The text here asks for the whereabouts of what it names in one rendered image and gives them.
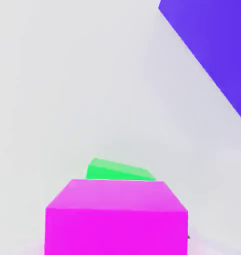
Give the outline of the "small magenta cube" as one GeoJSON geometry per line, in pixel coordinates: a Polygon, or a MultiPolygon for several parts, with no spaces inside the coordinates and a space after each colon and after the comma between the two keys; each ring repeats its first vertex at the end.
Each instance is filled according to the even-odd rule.
{"type": "Polygon", "coordinates": [[[163,181],[70,181],[45,210],[44,255],[187,255],[188,210],[163,181]]]}

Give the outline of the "large purple box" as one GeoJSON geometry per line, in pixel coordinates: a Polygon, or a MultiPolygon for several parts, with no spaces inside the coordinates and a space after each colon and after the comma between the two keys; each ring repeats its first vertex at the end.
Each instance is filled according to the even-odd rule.
{"type": "Polygon", "coordinates": [[[241,0],[161,0],[159,10],[241,117],[241,0]]]}

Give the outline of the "small green cube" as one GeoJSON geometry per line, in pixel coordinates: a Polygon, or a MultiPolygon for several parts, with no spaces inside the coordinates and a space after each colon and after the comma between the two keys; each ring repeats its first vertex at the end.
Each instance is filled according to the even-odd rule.
{"type": "Polygon", "coordinates": [[[156,178],[147,169],[99,158],[94,158],[89,163],[86,171],[86,179],[156,180],[156,178]]]}

